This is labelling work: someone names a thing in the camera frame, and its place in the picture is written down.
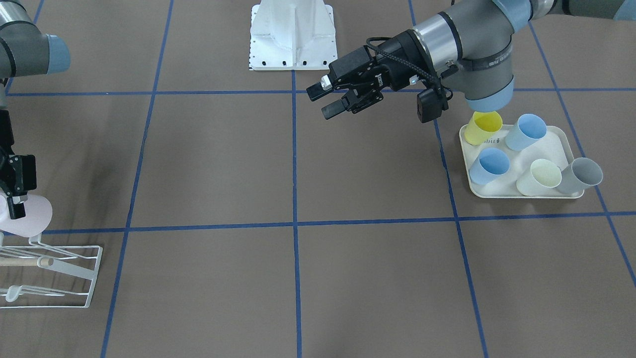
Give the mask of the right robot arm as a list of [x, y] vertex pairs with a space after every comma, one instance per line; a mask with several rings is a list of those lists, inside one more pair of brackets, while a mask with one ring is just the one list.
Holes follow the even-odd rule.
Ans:
[[62, 38], [39, 30], [18, 0], [0, 3], [0, 144], [1, 192], [12, 220], [26, 216], [29, 191], [37, 187], [36, 159], [16, 154], [13, 127], [6, 104], [5, 86], [9, 79], [61, 73], [70, 68], [70, 50]]

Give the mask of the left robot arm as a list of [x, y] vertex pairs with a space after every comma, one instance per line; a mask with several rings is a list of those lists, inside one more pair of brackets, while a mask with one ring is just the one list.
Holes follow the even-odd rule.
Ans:
[[512, 37], [547, 14], [613, 20], [635, 19], [633, 0], [462, 0], [391, 38], [368, 38], [329, 64], [329, 73], [307, 89], [310, 100], [346, 89], [322, 108], [326, 119], [358, 113], [415, 82], [420, 122], [439, 118], [453, 91], [463, 93], [473, 111], [502, 109], [515, 88]]

